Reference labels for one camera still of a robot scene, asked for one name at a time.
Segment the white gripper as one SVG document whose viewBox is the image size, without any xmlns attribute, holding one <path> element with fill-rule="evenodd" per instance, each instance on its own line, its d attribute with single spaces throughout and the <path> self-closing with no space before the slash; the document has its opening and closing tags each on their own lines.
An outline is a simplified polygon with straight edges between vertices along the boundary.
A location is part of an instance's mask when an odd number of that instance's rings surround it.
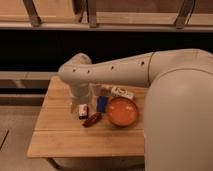
<svg viewBox="0 0 213 171">
<path fill-rule="evenodd" d="M 79 102 L 78 98 L 85 97 L 89 94 L 90 88 L 88 83 L 80 83 L 80 84 L 71 84 L 71 102 L 70 102 L 70 110 L 72 113 L 75 113 L 78 110 Z M 89 112 L 91 106 L 91 98 L 90 96 L 86 97 L 83 102 L 83 108 L 86 112 Z"/>
</svg>

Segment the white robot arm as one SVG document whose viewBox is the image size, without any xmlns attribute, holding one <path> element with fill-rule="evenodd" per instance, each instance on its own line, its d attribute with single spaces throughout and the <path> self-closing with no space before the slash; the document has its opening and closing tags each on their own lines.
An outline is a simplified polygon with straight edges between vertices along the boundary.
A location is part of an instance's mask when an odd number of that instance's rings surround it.
<svg viewBox="0 0 213 171">
<path fill-rule="evenodd" d="M 213 53 L 168 50 L 98 64 L 79 53 L 58 75 L 77 103 L 91 83 L 146 87 L 145 171 L 213 171 Z"/>
</svg>

